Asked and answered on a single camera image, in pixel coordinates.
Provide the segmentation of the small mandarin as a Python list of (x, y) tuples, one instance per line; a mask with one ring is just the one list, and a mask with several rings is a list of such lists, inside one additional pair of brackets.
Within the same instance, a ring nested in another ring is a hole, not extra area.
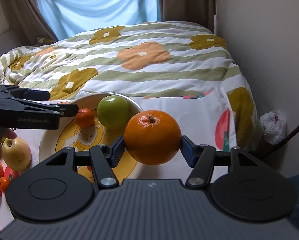
[(95, 115), (89, 108), (81, 108), (75, 116), (75, 123), (80, 128), (89, 128), (94, 124)]

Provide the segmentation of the yellow pear apple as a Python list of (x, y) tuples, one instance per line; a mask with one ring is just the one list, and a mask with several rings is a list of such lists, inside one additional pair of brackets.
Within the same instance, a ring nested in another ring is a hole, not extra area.
[(28, 143), (17, 137), (5, 139), (2, 145), (2, 158), (8, 167), (20, 172), (30, 165), (32, 153)]

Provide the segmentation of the large green apple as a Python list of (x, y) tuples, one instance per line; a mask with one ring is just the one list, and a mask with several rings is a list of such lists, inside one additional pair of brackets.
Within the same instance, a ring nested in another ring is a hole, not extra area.
[(106, 129), (121, 128), (128, 121), (128, 102), (117, 95), (106, 96), (98, 104), (97, 117)]

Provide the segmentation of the large orange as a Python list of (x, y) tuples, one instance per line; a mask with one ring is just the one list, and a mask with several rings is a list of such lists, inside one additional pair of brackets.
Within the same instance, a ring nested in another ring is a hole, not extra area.
[(181, 129), (168, 113), (148, 110), (133, 116), (124, 131), (127, 152), (139, 163), (167, 163), (180, 149)]

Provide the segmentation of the small tangerine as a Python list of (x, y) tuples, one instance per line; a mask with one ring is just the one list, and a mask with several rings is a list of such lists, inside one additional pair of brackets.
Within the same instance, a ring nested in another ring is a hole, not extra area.
[(6, 193), (6, 190), (9, 187), (10, 183), (11, 183), (11, 180), (8, 177), (5, 177), (5, 176), (1, 177), (0, 178), (0, 190), (3, 193)]

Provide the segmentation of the cream yellow cartoon bowl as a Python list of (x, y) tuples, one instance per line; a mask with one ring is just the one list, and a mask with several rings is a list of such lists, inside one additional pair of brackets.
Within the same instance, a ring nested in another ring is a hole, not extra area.
[[(79, 98), (72, 103), (77, 104), (79, 109), (88, 108), (93, 111), (95, 116), (94, 124), (89, 128), (81, 129), (76, 124), (75, 117), (61, 118), (58, 129), (45, 131), (41, 138), (38, 151), (39, 163), (64, 147), (70, 146), (78, 151), (87, 151), (92, 146), (99, 144), (110, 145), (119, 135), (123, 135), (124, 127), (107, 131), (97, 117), (98, 103), (112, 94), (122, 96), (129, 103), (130, 118), (143, 111), (134, 100), (115, 93), (96, 93)], [(113, 168), (119, 183), (122, 183), (125, 178), (136, 179), (141, 171), (142, 165), (134, 160), (127, 151), (124, 152), (117, 167)], [(86, 165), (78, 166), (78, 173), (94, 182), (92, 172), (88, 170)]]

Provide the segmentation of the brown left curtain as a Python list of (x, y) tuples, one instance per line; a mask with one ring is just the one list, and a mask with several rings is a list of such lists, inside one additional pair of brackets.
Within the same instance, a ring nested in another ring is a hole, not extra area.
[(55, 33), (44, 20), (36, 0), (1, 0), (7, 22), (25, 45), (34, 45), (38, 37), (57, 41)]

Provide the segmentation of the brown curtain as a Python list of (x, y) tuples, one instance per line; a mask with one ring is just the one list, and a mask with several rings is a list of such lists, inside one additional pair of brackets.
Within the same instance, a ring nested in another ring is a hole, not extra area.
[(163, 21), (197, 23), (210, 31), (215, 28), (215, 0), (158, 0)]
[(36, 0), (1, 0), (7, 22), (25, 45), (34, 45), (38, 37), (57, 41), (55, 33), (44, 20)]

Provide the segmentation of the white plastic bag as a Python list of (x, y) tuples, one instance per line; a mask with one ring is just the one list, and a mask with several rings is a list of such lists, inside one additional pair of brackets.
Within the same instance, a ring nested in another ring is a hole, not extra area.
[(260, 121), (264, 128), (264, 139), (272, 144), (281, 142), (286, 134), (287, 120), (279, 110), (272, 110), (261, 116)]

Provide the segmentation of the light blue window cloth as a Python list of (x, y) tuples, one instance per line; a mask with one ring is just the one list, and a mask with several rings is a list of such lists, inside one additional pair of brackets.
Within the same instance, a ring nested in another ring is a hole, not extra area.
[(59, 40), (83, 31), (161, 21), (158, 0), (37, 0)]

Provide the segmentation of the floral striped duvet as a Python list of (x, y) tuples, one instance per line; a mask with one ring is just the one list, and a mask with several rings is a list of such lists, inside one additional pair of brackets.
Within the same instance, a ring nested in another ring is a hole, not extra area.
[(118, 25), (54, 43), (41, 38), (0, 56), (0, 85), (46, 90), (52, 100), (83, 91), (190, 98), (222, 87), (234, 111), (237, 144), (255, 149), (262, 138), (252, 92), (226, 41), (195, 23)]

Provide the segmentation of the brown right curtain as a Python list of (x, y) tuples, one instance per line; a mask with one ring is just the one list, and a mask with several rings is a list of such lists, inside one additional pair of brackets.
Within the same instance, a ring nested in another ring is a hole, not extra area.
[(210, 31), (215, 28), (215, 0), (158, 0), (163, 21), (197, 23)]

